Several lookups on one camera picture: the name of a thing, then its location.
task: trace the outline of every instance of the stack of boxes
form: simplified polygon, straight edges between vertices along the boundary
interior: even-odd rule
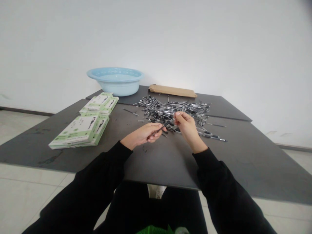
[[[103,135],[118,97],[101,93],[93,97],[75,118],[50,144],[51,149],[96,146]]]

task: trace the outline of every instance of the black jacket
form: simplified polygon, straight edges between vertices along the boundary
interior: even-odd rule
[[[123,180],[124,163],[132,152],[118,142],[101,153],[76,174],[74,181],[23,233],[92,233]],[[210,149],[193,156],[199,167],[200,188],[218,233],[276,233],[258,205]]]

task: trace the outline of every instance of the hand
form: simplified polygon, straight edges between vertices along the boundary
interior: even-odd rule
[[[179,126],[183,138],[192,148],[193,153],[200,153],[208,149],[196,130],[193,117],[183,111],[175,113],[175,125]]]
[[[160,123],[148,123],[138,128],[134,132],[130,133],[120,142],[130,150],[133,150],[136,146],[142,145],[146,142],[154,143],[161,135],[162,130],[157,132],[154,136],[151,136],[154,132],[162,127]]]

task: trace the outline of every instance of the baseboard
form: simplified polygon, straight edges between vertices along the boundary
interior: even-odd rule
[[[40,111],[33,111],[33,110],[23,110],[23,109],[17,109],[17,108],[10,108],[10,107],[0,107],[1,111],[14,111],[19,113],[25,113],[25,114],[34,114],[34,115],[43,115],[43,116],[52,116],[54,114],[52,113],[46,113],[46,112],[40,112]]]
[[[305,147],[298,147],[298,146],[290,146],[290,145],[282,145],[282,144],[276,144],[281,149],[287,149],[287,150],[295,150],[295,151],[301,151],[301,152],[308,152],[312,153],[311,148],[305,148]]]

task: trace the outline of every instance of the person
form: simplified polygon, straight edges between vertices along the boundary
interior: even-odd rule
[[[216,231],[276,233],[224,162],[201,140],[194,119],[179,111],[175,124],[198,164],[200,189]],[[101,153],[76,174],[24,233],[207,233],[197,191],[168,187],[161,199],[150,199],[146,184],[123,181],[124,163],[133,149],[155,142],[162,131],[152,134],[161,127],[148,123]],[[110,202],[105,221],[94,230]]]

